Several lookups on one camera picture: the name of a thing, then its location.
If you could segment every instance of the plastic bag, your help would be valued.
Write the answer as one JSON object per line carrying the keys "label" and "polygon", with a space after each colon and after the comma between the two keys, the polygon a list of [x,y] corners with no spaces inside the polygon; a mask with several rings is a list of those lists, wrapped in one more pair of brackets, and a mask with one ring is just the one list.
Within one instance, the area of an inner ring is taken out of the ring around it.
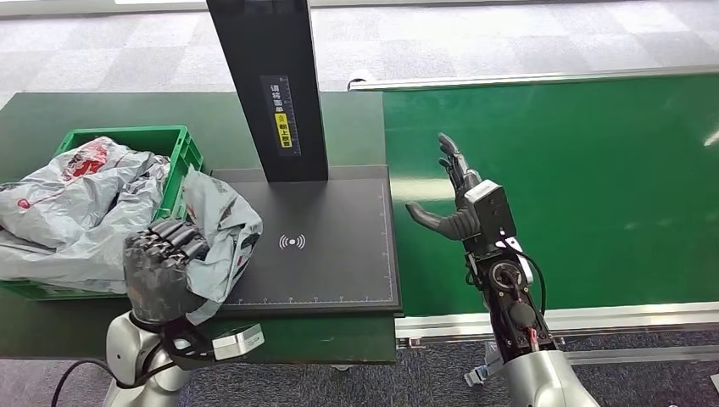
{"label": "plastic bag", "polygon": [[123,239],[152,221],[167,158],[99,137],[0,186],[0,279],[124,293]]}
{"label": "plastic bag", "polygon": [[208,299],[187,315],[197,325],[217,312],[242,276],[262,234],[262,220],[226,182],[192,168],[182,190],[187,213],[209,245],[204,260],[187,265],[187,288]]}

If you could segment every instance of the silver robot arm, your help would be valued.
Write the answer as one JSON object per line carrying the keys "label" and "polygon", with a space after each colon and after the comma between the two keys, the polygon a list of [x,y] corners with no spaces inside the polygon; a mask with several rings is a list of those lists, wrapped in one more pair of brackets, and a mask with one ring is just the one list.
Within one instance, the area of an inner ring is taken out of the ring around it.
{"label": "silver robot arm", "polygon": [[[136,325],[130,312],[110,323],[106,357],[117,379],[110,383],[104,407],[176,407],[180,391],[190,378],[190,372],[175,365],[160,346],[159,333]],[[166,365],[171,367],[129,388],[150,371]]]}
{"label": "silver robot arm", "polygon": [[[543,276],[516,240],[504,189],[483,181],[469,168],[454,141],[442,133],[439,148],[445,154],[439,164],[454,187],[456,211],[440,216],[417,203],[406,207],[414,221],[448,239],[462,241],[465,247],[466,282],[482,293],[497,346],[494,362],[489,369],[484,366],[479,376],[483,379],[495,371],[504,374],[515,407],[599,406],[557,349],[544,321]],[[528,289],[533,282],[530,263],[542,286],[539,307]]]}

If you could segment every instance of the gray carpet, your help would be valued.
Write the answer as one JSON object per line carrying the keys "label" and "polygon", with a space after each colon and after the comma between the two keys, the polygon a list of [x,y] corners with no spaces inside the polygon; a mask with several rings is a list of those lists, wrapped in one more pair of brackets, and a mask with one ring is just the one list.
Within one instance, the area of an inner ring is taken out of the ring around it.
{"label": "gray carpet", "polygon": [[[713,344],[719,332],[638,333],[571,338],[566,350]],[[462,375],[482,363],[480,343],[451,343],[400,350],[396,365],[219,365],[194,371],[182,407],[509,406],[504,379],[467,387]],[[0,361],[0,400],[13,407],[49,405],[69,362]],[[603,406],[711,407],[719,392],[710,375],[719,362],[582,365],[575,372]],[[109,379],[82,366],[67,382],[60,405],[99,405]]]}

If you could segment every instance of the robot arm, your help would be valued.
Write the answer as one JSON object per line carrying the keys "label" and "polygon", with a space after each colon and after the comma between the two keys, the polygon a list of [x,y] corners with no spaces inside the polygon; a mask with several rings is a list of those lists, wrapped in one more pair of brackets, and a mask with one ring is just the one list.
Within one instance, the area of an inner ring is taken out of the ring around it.
{"label": "robot arm", "polygon": [[[482,180],[470,169],[456,144],[439,135],[439,160],[454,188],[456,211],[439,216],[417,203],[407,203],[414,221],[442,236],[462,241],[468,267],[467,283],[481,293],[516,407],[594,407],[598,404],[584,389],[555,345],[529,293],[533,275],[516,240],[516,227],[504,189]],[[543,286],[541,272],[535,265]]]}

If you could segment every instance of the robotic hand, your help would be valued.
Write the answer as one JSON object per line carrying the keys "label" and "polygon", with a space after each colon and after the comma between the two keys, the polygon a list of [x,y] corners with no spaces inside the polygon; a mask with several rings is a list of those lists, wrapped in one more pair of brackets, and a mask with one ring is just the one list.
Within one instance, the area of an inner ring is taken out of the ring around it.
{"label": "robotic hand", "polygon": [[[536,263],[516,240],[516,227],[504,189],[482,180],[469,168],[457,145],[439,134],[439,160],[454,187],[456,211],[448,216],[407,203],[410,216],[442,236],[462,241],[468,267],[467,283],[482,293],[501,354],[515,407],[594,407],[597,402],[582,386],[555,345],[544,321],[544,284]],[[534,265],[542,285],[538,309],[528,286]]]}
{"label": "robotic hand", "polygon": [[[249,240],[254,244],[256,237]],[[207,301],[187,290],[185,268],[208,251],[197,227],[182,220],[158,220],[125,240],[132,311],[115,318],[108,329],[106,357],[114,381],[103,405],[176,407],[189,371],[173,359],[211,365],[265,341],[259,325],[210,340],[185,317]]]}

